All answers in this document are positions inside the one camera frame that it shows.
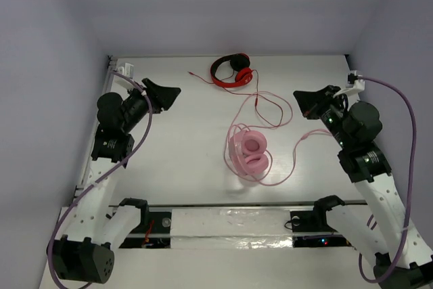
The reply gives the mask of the pink headphones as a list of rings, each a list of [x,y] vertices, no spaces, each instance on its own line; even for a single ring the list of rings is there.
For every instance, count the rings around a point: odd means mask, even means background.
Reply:
[[[228,144],[229,158],[242,177],[257,177],[269,167],[265,154],[267,139],[259,131],[241,130],[234,133]]]

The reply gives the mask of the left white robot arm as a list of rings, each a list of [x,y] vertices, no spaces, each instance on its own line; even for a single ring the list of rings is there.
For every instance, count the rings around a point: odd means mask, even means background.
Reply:
[[[113,271],[115,252],[133,231],[150,225],[146,200],[125,198],[112,216],[109,205],[117,181],[113,174],[126,168],[130,158],[143,145],[150,132],[145,128],[139,142],[131,135],[146,116],[167,111],[181,93],[178,87],[163,87],[150,79],[131,85],[127,98],[108,92],[97,101],[98,126],[93,141],[89,174],[82,192],[74,199],[55,225],[47,246],[48,268],[58,288],[62,281],[105,284]]]

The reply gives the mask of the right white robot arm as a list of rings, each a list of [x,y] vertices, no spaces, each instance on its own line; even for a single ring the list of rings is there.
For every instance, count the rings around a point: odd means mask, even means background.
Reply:
[[[321,230],[332,228],[359,252],[359,261],[373,269],[381,288],[421,288],[432,283],[432,249],[406,217],[392,169],[374,139],[382,130],[380,113],[370,103],[347,106],[346,94],[328,85],[319,91],[295,91],[302,115],[321,120],[341,150],[338,159],[351,183],[366,201],[373,219],[363,224],[336,195],[314,204],[312,220]]]

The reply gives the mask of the red black headphones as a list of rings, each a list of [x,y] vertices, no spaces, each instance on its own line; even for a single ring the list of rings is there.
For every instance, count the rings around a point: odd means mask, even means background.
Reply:
[[[229,62],[230,67],[236,76],[234,82],[227,83],[218,79],[216,76],[219,66],[225,62]],[[252,69],[250,68],[250,58],[244,53],[236,53],[225,55],[212,63],[210,66],[210,77],[212,82],[222,88],[238,88],[247,85],[252,80]]]

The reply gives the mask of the aluminium rail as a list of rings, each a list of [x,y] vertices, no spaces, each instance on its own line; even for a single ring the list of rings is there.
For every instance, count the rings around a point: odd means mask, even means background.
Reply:
[[[268,208],[268,207],[295,207],[312,206],[313,201],[299,202],[268,202],[268,203],[226,203],[226,204],[149,204],[150,208]]]

